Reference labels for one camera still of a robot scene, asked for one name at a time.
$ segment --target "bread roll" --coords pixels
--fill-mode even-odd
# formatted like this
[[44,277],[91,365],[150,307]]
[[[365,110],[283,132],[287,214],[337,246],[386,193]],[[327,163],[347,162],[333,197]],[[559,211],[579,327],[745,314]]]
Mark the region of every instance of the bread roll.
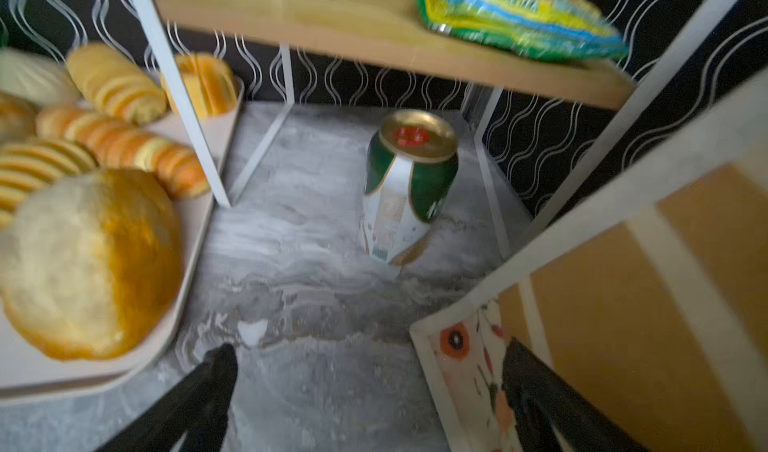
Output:
[[106,44],[91,42],[72,52],[67,69],[83,97],[111,117],[141,125],[168,110],[163,90]]
[[38,136],[76,140],[105,167],[136,167],[159,179],[173,198],[206,192],[208,181],[191,147],[102,113],[60,106],[37,117]]
[[[234,75],[224,61],[212,54],[189,54],[176,56],[176,64],[199,119],[227,113],[237,105]],[[168,94],[170,108],[178,113],[174,98],[162,76],[160,83]]]
[[30,194],[97,167],[85,147],[69,140],[32,140],[0,148],[0,229]]
[[0,92],[0,143],[34,136],[34,107],[24,99]]
[[179,218],[136,169],[65,178],[31,196],[0,236],[0,295],[14,329],[59,360],[131,350],[174,302]]
[[71,104],[80,98],[69,73],[56,61],[11,48],[0,49],[0,91],[37,108]]

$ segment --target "white tray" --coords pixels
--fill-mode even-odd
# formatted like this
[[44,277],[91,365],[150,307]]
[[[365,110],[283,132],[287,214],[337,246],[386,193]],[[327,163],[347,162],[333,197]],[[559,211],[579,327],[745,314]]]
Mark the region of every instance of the white tray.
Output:
[[[237,114],[243,101],[244,85],[239,78],[237,86],[240,92],[237,107],[232,112],[200,121],[219,173],[226,162]],[[177,114],[169,113],[145,128],[179,142],[190,143]],[[176,332],[210,213],[214,207],[214,198],[209,192],[196,199],[178,200],[174,203],[181,218],[184,239],[184,280],[176,303],[147,338],[119,358],[107,361],[56,361],[24,341],[8,323],[5,314],[0,313],[0,405],[107,390],[128,380],[160,356]]]

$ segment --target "green and white can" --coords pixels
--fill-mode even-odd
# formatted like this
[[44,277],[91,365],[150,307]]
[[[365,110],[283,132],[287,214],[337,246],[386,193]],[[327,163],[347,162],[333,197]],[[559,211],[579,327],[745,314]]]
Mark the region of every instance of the green and white can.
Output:
[[402,265],[418,257],[458,171],[456,133],[434,114],[385,117],[368,147],[361,235],[366,253]]

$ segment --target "snack bag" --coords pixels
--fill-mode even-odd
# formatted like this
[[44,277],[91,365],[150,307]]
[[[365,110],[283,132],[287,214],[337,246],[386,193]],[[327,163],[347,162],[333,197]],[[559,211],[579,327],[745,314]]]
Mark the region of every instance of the snack bag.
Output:
[[416,0],[426,26],[542,61],[627,55],[618,31],[586,0]]

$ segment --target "can top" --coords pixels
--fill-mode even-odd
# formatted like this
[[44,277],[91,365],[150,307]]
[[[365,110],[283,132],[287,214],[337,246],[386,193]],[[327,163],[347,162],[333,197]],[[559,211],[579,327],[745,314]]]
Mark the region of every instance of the can top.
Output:
[[414,162],[440,163],[456,153],[456,132],[433,113],[402,109],[384,117],[379,137],[395,154]]

